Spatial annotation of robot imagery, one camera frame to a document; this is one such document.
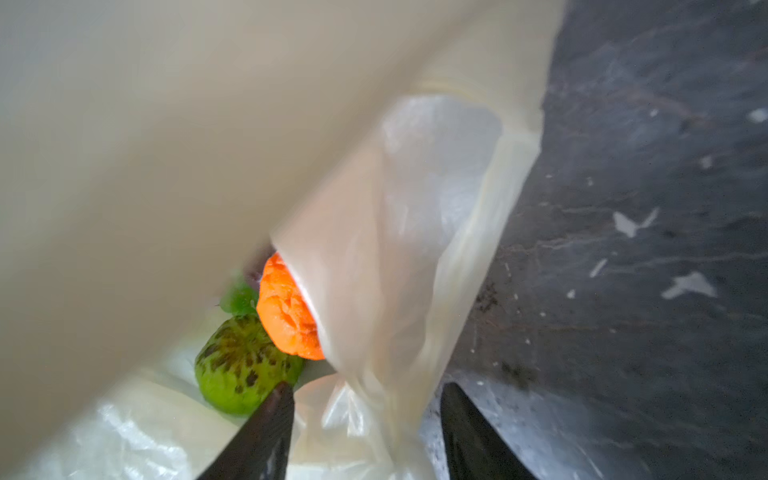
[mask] small green object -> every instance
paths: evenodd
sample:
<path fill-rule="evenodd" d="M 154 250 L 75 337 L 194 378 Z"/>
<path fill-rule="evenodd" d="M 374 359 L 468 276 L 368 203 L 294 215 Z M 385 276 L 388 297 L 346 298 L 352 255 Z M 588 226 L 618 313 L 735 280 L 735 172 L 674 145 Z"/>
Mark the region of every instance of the small green object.
<path fill-rule="evenodd" d="M 257 315 L 224 322 L 197 354 L 194 374 L 203 397 L 231 415 L 250 415 L 280 382 L 296 385 L 304 360 L 280 352 Z"/>
<path fill-rule="evenodd" d="M 230 315 L 256 315 L 259 296 L 246 283 L 242 275 L 235 277 L 230 288 L 219 300 L 219 307 Z"/>

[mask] dark gray table surface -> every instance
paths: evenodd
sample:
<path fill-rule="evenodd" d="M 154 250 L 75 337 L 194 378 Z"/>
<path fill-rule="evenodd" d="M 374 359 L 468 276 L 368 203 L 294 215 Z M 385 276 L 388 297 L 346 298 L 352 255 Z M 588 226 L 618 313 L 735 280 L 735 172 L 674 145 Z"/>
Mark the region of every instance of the dark gray table surface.
<path fill-rule="evenodd" d="M 763 108 L 767 1 L 571 3 L 445 374 L 539 478 L 768 478 Z"/>

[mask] plastic bag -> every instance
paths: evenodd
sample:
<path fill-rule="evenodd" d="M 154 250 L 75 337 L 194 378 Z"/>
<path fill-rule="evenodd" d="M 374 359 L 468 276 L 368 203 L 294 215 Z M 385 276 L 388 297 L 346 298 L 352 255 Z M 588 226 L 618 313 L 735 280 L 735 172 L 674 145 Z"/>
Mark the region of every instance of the plastic bag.
<path fill-rule="evenodd" d="M 273 235 L 338 372 L 296 391 L 288 478 L 435 477 L 419 425 L 538 154 L 561 11 L 518 0 L 481 18 L 416 85 L 460 97 L 403 98 Z M 194 381 L 223 320 L 209 316 L 17 478 L 195 478 L 242 421 Z"/>

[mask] orange object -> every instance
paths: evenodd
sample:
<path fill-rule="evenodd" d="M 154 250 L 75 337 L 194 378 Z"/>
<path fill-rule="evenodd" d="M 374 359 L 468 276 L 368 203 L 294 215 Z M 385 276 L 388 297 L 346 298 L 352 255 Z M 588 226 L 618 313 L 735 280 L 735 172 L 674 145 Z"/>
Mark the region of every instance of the orange object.
<path fill-rule="evenodd" d="M 264 265 L 256 311 L 281 352 L 309 360 L 325 359 L 315 319 L 279 253 Z"/>

